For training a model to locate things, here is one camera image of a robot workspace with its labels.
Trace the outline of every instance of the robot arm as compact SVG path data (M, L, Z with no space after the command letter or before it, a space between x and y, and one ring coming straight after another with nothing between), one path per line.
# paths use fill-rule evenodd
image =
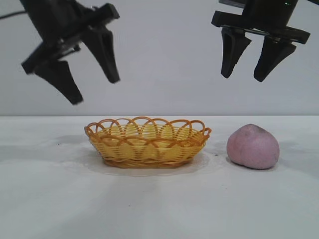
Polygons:
M111 83L120 80L113 35L105 25L120 16L112 4L87 8L75 0L20 0L43 42L22 63L60 91L73 105L83 101L63 57L80 50L83 42Z
M245 33L264 36L264 45L255 68L254 77L259 82L286 57L296 46L306 44L310 33L288 27L289 19L298 0L219 0L220 3L244 8L241 15L216 11L212 24L222 27L223 62L221 74L229 78L242 53L251 40Z

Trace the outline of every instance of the fake fruit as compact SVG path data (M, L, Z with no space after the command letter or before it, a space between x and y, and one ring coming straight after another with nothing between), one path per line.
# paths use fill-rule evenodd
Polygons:
M275 137L254 124L235 131L228 139L229 159L254 169L268 169L278 162L280 149Z

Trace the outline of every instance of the orange basket rim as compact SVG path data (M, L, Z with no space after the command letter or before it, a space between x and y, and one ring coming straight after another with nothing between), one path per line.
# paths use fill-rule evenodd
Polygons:
M127 124L120 124L119 120L126 120L128 121ZM146 122L144 124L138 124L135 121L137 120L146 120ZM161 121L164 124L157 124L156 121ZM104 127L102 124L106 123L106 122L110 122L111 125L109 127ZM182 122L184 123L183 126L173 126L174 123L179 123ZM202 139L200 141L196 140L196 139L192 139L189 138L187 140L178 140L178 139L167 139L167 138L163 138L163 137L155 137L153 139L146 139L143 137L143 132L140 131L140 126L144 126L144 125L149 125L150 123L152 123L154 125L154 127L156 128L157 125L163 126L163 125L168 125L170 127L172 127L172 129L176 129L176 128L186 128L187 126L189 126L189 129L192 129L194 131L197 131L198 133L202 133ZM197 130L194 129L192 127L192 125L194 123L199 123L202 125L202 130ZM113 125L117 125L117 126L126 126L126 125L130 125L133 124L137 127L137 130L139 132L139 136L125 136L125 132L124 135L122 136L117 136L117 135L111 135L111 134L106 134L106 135L99 135L99 133L105 129L111 129L113 127ZM176 120L172 120L172 121L168 121L162 118L149 118L149 117L135 117L133 119L129 119L129 118L119 118L119 119L103 119L99 122L93 122L88 124L87 126L84 127L85 133L86 135L90 138L90 139L95 139L97 141L100 141L102 143L104 143L106 146L110 146L107 144L107 142L105 142L104 139L116 139L119 141L118 145L121 145L122 143L127 143L128 145L134 146L129 140L130 139L141 139L141 140L145 140L146 141L146 145L147 144L155 144L156 141L167 141L167 142L171 142L171 144L169 145L170 147L176 145L176 144L181 144L183 142L192 142L193 145L201 145L203 144L209 137L210 134L212 132L212 129L208 128L205 126L205 124L200 121L200 120L185 120L185 119L176 119Z

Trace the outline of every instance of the yellow basket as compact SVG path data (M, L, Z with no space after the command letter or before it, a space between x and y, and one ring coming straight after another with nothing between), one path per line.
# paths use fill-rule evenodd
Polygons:
M104 163L120 168L180 167L205 147L212 131L199 120L148 117L105 119L84 130Z

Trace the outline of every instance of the basket handle loop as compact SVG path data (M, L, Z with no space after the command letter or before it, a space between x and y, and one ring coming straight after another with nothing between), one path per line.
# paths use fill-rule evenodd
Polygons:
M143 135L143 130L144 130L145 125L147 125L149 123L152 123L154 125L155 134L156 134L156 136L158 136L158 134L159 134L158 126L157 126L157 124L155 123L155 121L153 119L151 119L149 117L146 117L146 116L140 116L140 117L134 118L133 120L147 120L147 122L144 123L144 125L142 126L142 131L141 131L141 134L140 134L141 136Z
M171 128L171 133L172 133L172 138L175 139L175 130L174 130L174 126L171 124L171 122L169 122L169 121L167 121L167 120L165 120L165 119L160 119L160 118L156 118L156 119L153 119L153 120L154 120L154 121L162 121L162 122L165 122L165 125L164 125L164 126L166 126L166 125L170 126L170 128ZM160 136L160 137L162 136L163 129L164 129L164 127L161 127L161 128L159 129L159 136Z
M102 130L104 130L104 126L101 125L100 123L90 123L87 127L91 129L92 126L95 126L95 133L98 132L98 129L101 128Z
M134 122L134 119L120 118L120 119L117 119L116 121L118 122L118 120L127 120L127 121L128 121L128 123L124 126L124 131L121 130L123 136L125 136L126 130L127 130L127 128L128 128L128 125L131 124L131 123L135 126L135 128L136 128L138 134L139 134L140 136L142 136L142 132L141 132L139 126L137 125L137 123Z
M89 127L87 127L87 126L84 127L84 131L85 131L85 134L86 134L88 137L94 135L93 130L91 130L91 129L90 129Z
M204 124L202 121L200 121L200 120L192 120L190 123L191 123L192 125L193 125L194 123L199 123L199 124L201 124L201 126L203 127L203 129L205 129L205 124Z
M205 129L202 129L200 132L203 133L203 136L209 136L212 133L212 129L205 128Z
M176 120L171 121L170 123L173 124L173 123L179 123L179 122L184 122L185 124L178 129L178 131L177 131L177 133L176 133L176 136L179 136L180 131L181 131L183 128L185 128L186 126L189 125L188 138L190 138L190 135L191 135L191 132L192 132L192 124L191 124L191 122L190 122L189 120L185 120L185 119L181 119L181 120L180 120L180 119L176 119Z
M116 125L120 128L120 132L122 132L121 125L120 125L116 120L114 120L114 119L104 119L104 120L101 120L101 121L99 122L99 124L102 125L103 123L106 123L106 122L112 122L111 125L110 125L110 127L109 127L108 130L107 130L107 134L112 134L112 133L111 133L111 128L113 127L114 124L116 124Z

